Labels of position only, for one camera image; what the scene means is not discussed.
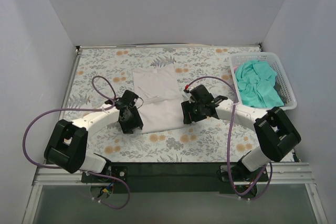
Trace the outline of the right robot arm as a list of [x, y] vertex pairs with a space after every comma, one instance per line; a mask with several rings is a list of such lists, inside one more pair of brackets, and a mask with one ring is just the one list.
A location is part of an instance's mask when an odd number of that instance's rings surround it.
[[182, 102], [183, 123], [191, 124], [207, 117], [228, 120], [253, 130], [259, 142], [224, 174], [233, 179], [251, 180], [269, 162], [279, 162], [301, 142], [301, 136], [285, 111], [235, 104], [223, 95], [213, 97], [203, 86], [190, 91], [190, 99]]

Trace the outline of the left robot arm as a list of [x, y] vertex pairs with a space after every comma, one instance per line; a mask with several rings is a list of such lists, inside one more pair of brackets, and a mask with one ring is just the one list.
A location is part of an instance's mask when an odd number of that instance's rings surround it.
[[111, 178], [112, 170], [108, 160], [98, 154], [87, 152], [88, 140], [110, 124], [119, 123], [124, 134], [143, 128], [136, 102], [139, 96], [125, 90], [122, 97], [105, 102], [100, 109], [73, 121], [57, 122], [47, 147], [44, 158], [74, 173], [79, 170], [93, 172], [100, 182]]

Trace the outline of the white t shirt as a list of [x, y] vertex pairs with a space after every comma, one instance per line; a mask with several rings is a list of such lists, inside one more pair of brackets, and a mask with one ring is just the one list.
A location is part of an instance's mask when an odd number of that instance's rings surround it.
[[183, 102], [173, 64], [133, 70], [134, 93], [143, 100], [138, 109], [143, 128], [136, 134], [179, 129], [184, 126]]

